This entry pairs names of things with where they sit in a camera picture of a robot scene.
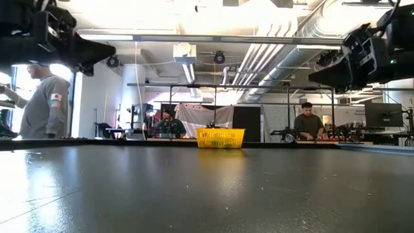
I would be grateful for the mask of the grey overhead beam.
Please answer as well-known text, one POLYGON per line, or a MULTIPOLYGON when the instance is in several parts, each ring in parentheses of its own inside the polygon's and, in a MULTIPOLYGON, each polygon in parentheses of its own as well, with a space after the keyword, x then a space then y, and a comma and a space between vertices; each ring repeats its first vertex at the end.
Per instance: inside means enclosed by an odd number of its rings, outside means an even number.
POLYGON ((94 41, 137 41, 137 42, 188 42, 188 43, 242 43, 280 45, 323 45, 339 46, 341 38, 299 38, 299 37, 257 37, 257 36, 203 36, 167 34, 80 34, 83 39, 94 41))

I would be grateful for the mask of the black table mat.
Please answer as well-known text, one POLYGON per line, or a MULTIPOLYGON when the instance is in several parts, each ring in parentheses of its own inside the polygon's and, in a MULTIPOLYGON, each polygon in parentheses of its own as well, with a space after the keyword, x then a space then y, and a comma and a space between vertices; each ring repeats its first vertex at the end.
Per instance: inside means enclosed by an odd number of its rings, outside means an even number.
POLYGON ((0 233, 414 233, 414 155, 69 146, 0 152, 0 233))

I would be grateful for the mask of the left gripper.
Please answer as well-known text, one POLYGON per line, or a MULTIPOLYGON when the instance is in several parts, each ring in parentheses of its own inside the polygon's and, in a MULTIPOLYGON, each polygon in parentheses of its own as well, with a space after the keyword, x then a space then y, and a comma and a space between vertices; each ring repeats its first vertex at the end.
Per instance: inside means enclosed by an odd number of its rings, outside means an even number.
MULTIPOLYGON (((42 65, 61 63, 75 67, 76 62, 82 65, 94 65, 116 53, 114 46, 83 39, 75 32, 62 34, 62 36, 63 42, 58 42, 57 45, 53 45, 52 50, 47 50, 38 45, 28 34, 20 35, 19 63, 42 65), (73 45, 74 58, 71 56, 73 45)), ((82 65, 77 66, 79 72, 86 76, 94 76, 93 66, 82 65)))

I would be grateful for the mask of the black computer monitor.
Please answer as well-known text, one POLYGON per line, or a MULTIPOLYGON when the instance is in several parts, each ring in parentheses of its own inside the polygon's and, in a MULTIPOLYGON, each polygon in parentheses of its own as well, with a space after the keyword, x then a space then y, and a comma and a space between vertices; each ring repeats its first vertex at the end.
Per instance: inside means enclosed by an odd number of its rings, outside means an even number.
POLYGON ((371 128, 403 127, 401 104, 370 103, 365 105, 366 126, 371 128))

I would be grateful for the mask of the black metal rack frame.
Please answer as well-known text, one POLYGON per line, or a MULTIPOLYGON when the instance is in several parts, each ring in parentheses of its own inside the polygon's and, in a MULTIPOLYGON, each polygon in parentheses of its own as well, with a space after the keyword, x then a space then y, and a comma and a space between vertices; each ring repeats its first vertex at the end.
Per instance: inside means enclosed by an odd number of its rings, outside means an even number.
POLYGON ((243 85, 213 85, 213 84, 168 84, 168 83, 128 83, 128 87, 167 87, 169 88, 169 104, 172 104, 172 95, 174 88, 187 88, 187 89, 195 89, 195 90, 213 90, 215 93, 218 90, 221 91, 249 91, 249 90, 260 90, 264 91, 264 93, 260 94, 253 94, 254 100, 248 100, 249 94, 240 94, 240 97, 236 99, 235 105, 284 105, 287 110, 285 111, 285 115, 287 116, 287 123, 286 126, 292 127, 293 126, 293 118, 296 116, 296 110, 292 107, 296 107, 299 105, 298 103, 291 102, 291 98, 300 98, 300 94, 308 95, 308 94, 319 94, 322 98, 327 97, 328 100, 323 104, 318 102, 317 104, 320 106, 328 106, 331 108, 331 120, 332 124, 336 124, 336 113, 335 107, 336 106, 358 106, 363 105, 366 102, 371 100, 376 100, 382 98, 382 92, 380 88, 365 88, 361 91, 357 91, 354 93, 349 94, 336 94, 335 90, 329 87, 320 87, 320 86, 310 86, 310 87, 302 87, 302 86, 260 86, 260 85, 253 85, 253 86, 243 86, 243 85), (264 102, 262 101, 262 97, 266 94, 271 93, 272 91, 276 90, 277 94, 279 95, 280 101, 269 101, 264 102))

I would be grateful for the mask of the black robot equipment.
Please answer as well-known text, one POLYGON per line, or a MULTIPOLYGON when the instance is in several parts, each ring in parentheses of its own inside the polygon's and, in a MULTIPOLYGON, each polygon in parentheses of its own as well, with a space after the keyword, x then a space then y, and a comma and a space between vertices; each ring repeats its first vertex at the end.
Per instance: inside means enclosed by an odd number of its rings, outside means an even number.
POLYGON ((327 140, 337 142, 361 142, 364 139, 363 129, 356 128, 352 124, 341 126, 326 124, 325 134, 327 140))

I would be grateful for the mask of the person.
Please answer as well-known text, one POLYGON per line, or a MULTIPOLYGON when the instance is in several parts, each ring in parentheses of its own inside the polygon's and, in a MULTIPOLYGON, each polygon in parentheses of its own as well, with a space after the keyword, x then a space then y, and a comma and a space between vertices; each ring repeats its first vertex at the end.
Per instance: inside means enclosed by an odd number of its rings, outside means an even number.
POLYGON ((175 138, 183 138, 186 135, 184 124, 174 118, 170 109, 162 110, 162 118, 155 126, 156 131, 163 134, 172 134, 175 138))
POLYGON ((300 140, 319 140, 324 138, 324 126, 321 118, 312 112, 312 104, 301 105, 301 114, 294 120, 294 128, 300 140))
POLYGON ((57 139, 67 134, 70 83, 52 73, 49 66, 29 65, 30 77, 38 84, 26 100, 10 88, 0 85, 5 94, 23 110, 19 135, 22 139, 57 139))

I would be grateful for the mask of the silver air ducts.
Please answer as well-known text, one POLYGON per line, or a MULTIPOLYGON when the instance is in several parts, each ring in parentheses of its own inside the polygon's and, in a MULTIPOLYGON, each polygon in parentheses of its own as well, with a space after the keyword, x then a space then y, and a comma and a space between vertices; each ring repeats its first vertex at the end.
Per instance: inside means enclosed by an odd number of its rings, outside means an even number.
MULTIPOLYGON (((333 32, 328 28, 328 24, 333 22, 333 18, 328 15, 335 8, 340 7, 341 0, 323 0, 315 13, 299 27, 296 37, 301 38, 340 38, 341 32, 333 32)), ((269 92, 271 87, 276 86, 283 79, 293 74, 301 66, 313 59, 326 49, 325 45, 278 45, 278 53, 274 61, 270 63, 268 72, 258 83, 258 88, 245 89, 241 95, 240 102, 257 102, 261 97, 269 92)))

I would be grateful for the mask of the white patterned curtain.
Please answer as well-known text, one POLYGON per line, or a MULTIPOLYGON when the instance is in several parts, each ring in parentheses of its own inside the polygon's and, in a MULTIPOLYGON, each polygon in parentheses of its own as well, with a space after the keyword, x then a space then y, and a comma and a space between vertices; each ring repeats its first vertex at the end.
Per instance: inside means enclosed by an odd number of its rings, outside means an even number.
POLYGON ((288 123, 294 128, 295 118, 301 114, 301 105, 264 105, 265 142, 281 142, 280 135, 270 135, 273 131, 284 130, 288 123))

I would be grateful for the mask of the black curtain panel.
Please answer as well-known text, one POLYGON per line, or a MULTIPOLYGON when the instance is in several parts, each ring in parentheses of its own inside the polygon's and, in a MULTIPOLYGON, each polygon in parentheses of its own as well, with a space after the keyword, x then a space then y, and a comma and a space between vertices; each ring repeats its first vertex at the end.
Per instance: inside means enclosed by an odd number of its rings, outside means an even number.
POLYGON ((245 129, 243 142, 261 142, 261 108, 235 106, 233 128, 245 129))

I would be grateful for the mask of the white hanging cloth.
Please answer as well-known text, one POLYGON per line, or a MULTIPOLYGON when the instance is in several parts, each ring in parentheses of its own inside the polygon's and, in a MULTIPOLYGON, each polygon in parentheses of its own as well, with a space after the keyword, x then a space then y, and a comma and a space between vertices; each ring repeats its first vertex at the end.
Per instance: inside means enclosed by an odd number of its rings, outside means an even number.
POLYGON ((175 106, 175 118, 180 120, 188 138, 196 138, 198 128, 206 128, 214 123, 220 128, 233 128, 234 106, 208 109, 202 105, 178 104, 175 106))

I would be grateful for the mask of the yellow plastic basket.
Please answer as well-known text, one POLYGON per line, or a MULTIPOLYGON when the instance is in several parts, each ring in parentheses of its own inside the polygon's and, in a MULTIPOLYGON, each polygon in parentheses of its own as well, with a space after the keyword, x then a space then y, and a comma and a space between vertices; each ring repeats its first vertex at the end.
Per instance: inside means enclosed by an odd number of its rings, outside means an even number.
POLYGON ((245 129, 197 128, 197 144, 199 148, 230 148, 242 146, 245 129))

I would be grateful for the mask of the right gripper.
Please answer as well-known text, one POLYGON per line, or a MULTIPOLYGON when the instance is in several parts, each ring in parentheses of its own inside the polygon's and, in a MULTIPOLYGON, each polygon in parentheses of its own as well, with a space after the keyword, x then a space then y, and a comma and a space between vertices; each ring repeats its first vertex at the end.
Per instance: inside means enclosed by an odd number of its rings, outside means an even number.
POLYGON ((336 65, 309 75, 309 81, 335 88, 336 94, 361 89, 367 84, 384 83, 389 75, 390 56, 386 41, 376 35, 380 30, 370 23, 361 25, 345 37, 345 58, 336 65))

